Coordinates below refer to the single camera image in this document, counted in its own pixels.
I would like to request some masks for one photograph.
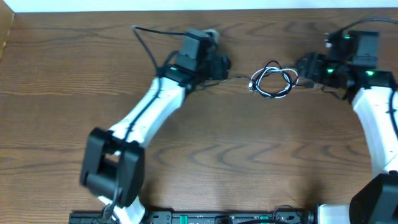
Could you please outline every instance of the power cord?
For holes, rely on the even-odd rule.
[[[380,17],[371,17],[371,18],[366,18],[366,19],[361,19],[358,20],[356,22],[353,22],[350,25],[344,26],[343,28],[341,28],[340,30],[338,30],[337,32],[343,32],[344,30],[347,30],[353,26],[356,26],[358,24],[364,23],[364,22],[390,22],[393,24],[397,24],[398,25],[398,21],[394,20],[394,19],[390,19],[390,18],[380,18]]]
[[[271,63],[276,63],[277,67],[269,66]],[[292,79],[292,76],[290,75],[289,72],[294,73],[294,75],[295,75],[294,80]],[[264,91],[260,86],[262,79],[265,77],[269,77],[271,75],[275,75],[275,74],[282,75],[283,79],[287,82],[286,87],[277,93],[269,93],[269,92]],[[261,96],[266,97],[266,98],[285,97],[287,94],[290,93],[290,91],[292,90],[293,87],[300,86],[297,84],[299,82],[299,75],[293,68],[290,68],[290,67],[282,68],[282,66],[280,66],[279,62],[277,62],[276,60],[272,60],[272,61],[268,62],[266,64],[266,66],[264,66],[264,68],[254,72],[254,74],[251,76],[251,78],[245,77],[245,76],[232,76],[226,80],[223,80],[221,82],[214,83],[211,85],[203,84],[202,90],[204,90],[207,87],[219,85],[221,83],[227,82],[228,80],[235,79],[235,78],[242,78],[242,79],[249,81],[249,85],[248,85],[249,90],[254,91],[255,93],[258,92]]]

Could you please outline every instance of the wood grain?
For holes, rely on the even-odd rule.
[[[249,75],[323,50],[325,32],[396,9],[18,14],[0,64],[0,223],[66,223],[102,204],[80,187],[88,133],[123,118],[154,76],[131,33],[214,28]],[[381,68],[398,73],[396,26],[382,31]],[[158,60],[175,37],[142,33]],[[276,90],[280,77],[266,81]],[[347,102],[295,88],[265,99],[233,80],[190,95],[147,149],[142,201],[175,210],[271,210],[341,203],[371,178],[363,130]]]
[[[14,12],[3,0],[0,0],[0,58],[6,46],[13,20]]]

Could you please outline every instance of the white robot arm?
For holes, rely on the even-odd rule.
[[[328,55],[309,53],[297,62],[301,76],[326,86],[344,88],[362,124],[371,156],[373,180],[351,203],[320,205],[317,223],[395,223],[398,221],[397,84],[391,72],[377,70],[378,32],[343,31],[329,35]]]
[[[398,170],[398,140],[389,114],[391,93],[392,90],[386,87],[361,88],[352,102],[365,133],[374,178],[379,174],[388,174],[392,170]],[[318,223],[350,224],[349,206],[350,203],[320,205]]]
[[[157,68],[152,54],[135,29],[160,34],[183,35],[180,52],[172,52]],[[163,122],[195,87],[205,80],[225,80],[231,66],[225,54],[217,54],[215,30],[188,30],[185,33],[159,32],[133,27],[157,70],[149,91],[136,107],[108,131],[95,128],[88,137],[80,184],[106,204],[102,222],[117,217],[122,224],[139,224],[145,214],[138,192],[144,181],[144,149]],[[169,65],[176,55],[174,65]],[[115,163],[107,154],[119,156]]]

